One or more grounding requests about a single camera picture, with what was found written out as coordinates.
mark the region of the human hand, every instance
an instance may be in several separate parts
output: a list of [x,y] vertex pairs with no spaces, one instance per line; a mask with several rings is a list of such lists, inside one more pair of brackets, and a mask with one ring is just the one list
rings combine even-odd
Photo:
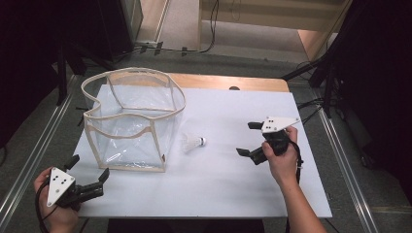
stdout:
[[[52,167],[43,171],[34,181],[34,191],[36,193],[50,175],[51,169]],[[42,218],[47,217],[46,220],[51,226],[50,232],[73,232],[79,220],[78,213],[71,208],[61,208],[55,205],[48,207],[48,195],[49,186],[46,185],[40,194],[39,207]]]
[[[286,128],[286,132],[291,141],[297,143],[297,129],[289,126]],[[287,184],[297,183],[297,151],[294,146],[289,144],[287,151],[279,156],[275,155],[275,152],[267,142],[263,142],[261,147],[269,162],[270,172],[278,185],[282,188]]]

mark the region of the wooden table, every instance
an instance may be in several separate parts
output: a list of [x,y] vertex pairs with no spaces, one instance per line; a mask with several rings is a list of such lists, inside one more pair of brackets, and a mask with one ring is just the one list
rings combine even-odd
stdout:
[[199,87],[230,89],[233,86],[241,90],[263,90],[289,92],[288,84],[280,79],[260,79],[247,77],[169,74],[180,87]]

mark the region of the aluminum rail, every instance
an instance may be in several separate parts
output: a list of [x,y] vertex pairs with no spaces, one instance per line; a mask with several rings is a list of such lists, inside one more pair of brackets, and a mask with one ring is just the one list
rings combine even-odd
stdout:
[[72,100],[72,90],[78,82],[78,77],[73,75],[70,78],[68,85],[68,94],[67,97],[63,100],[60,106],[55,107],[51,118],[46,125],[42,135],[40,136],[36,146],[33,151],[30,153],[26,163],[21,169],[20,174],[18,175],[15,183],[12,188],[7,193],[0,207],[0,232],[6,230],[7,225],[9,224],[10,219],[15,212],[19,201],[21,200],[24,191],[26,190],[29,182],[33,178],[33,175],[39,166],[40,161],[43,158],[43,155],[46,149],[49,146],[50,141],[54,135],[56,128],[58,127],[61,119],[66,113],[67,107],[70,105]]
[[[315,98],[321,97],[320,91],[318,89],[312,90]],[[345,183],[348,186],[349,193],[351,194],[352,200],[354,201],[354,205],[358,212],[363,230],[367,233],[378,233],[379,230],[373,218],[372,212],[361,191],[361,187],[351,168],[348,157],[343,150],[339,137],[334,128],[333,121],[331,118],[327,117],[326,113],[323,110],[319,111],[319,115],[321,117],[327,136],[329,137],[330,144],[332,145],[337,163],[340,167],[340,171],[342,172]]]

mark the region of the wrist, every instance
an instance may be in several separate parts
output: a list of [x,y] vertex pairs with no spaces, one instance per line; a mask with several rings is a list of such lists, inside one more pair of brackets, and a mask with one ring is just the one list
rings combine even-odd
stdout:
[[279,180],[278,185],[280,186],[284,194],[286,194],[285,192],[295,190],[297,187],[299,187],[299,184],[297,183],[297,180],[295,177],[293,177],[292,179]]

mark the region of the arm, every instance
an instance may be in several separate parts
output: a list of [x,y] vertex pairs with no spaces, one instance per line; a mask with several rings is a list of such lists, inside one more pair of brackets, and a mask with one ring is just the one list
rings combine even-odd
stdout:
[[[286,131],[291,140],[296,143],[297,129],[290,126]],[[294,147],[289,144],[284,154],[276,156],[269,144],[264,142],[261,146],[269,161],[272,176],[284,195],[291,232],[326,232],[297,183],[295,176],[297,152]]]
[[[34,191],[37,192],[39,190],[42,183],[47,179],[48,175],[51,173],[51,168],[46,169],[43,171],[39,177],[34,181]],[[42,216],[48,216],[47,220],[50,223],[50,232],[51,233],[70,233],[73,232],[76,228],[77,222],[79,220],[78,213],[71,208],[63,209],[56,206],[48,207],[48,193],[49,193],[49,186],[47,185],[40,194],[39,204],[40,204],[40,211]]]

